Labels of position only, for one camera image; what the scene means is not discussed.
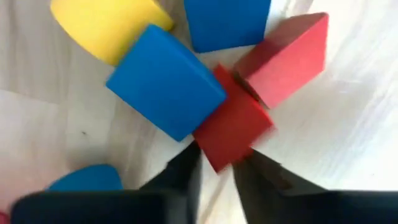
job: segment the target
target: blue arch block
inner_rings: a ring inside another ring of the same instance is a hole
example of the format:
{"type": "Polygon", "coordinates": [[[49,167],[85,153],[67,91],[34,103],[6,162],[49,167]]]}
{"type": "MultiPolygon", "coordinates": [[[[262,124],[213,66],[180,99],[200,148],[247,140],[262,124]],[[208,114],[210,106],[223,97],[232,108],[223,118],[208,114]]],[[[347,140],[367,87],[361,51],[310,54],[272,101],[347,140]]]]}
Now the blue arch block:
{"type": "Polygon", "coordinates": [[[122,182],[117,170],[109,165],[89,166],[74,171],[58,180],[49,191],[102,191],[122,190],[122,182]]]}
{"type": "Polygon", "coordinates": [[[155,25],[147,27],[106,86],[176,141],[226,98],[212,72],[155,25]]]}
{"type": "Polygon", "coordinates": [[[184,0],[192,45],[210,52],[260,43],[271,0],[184,0]]]}

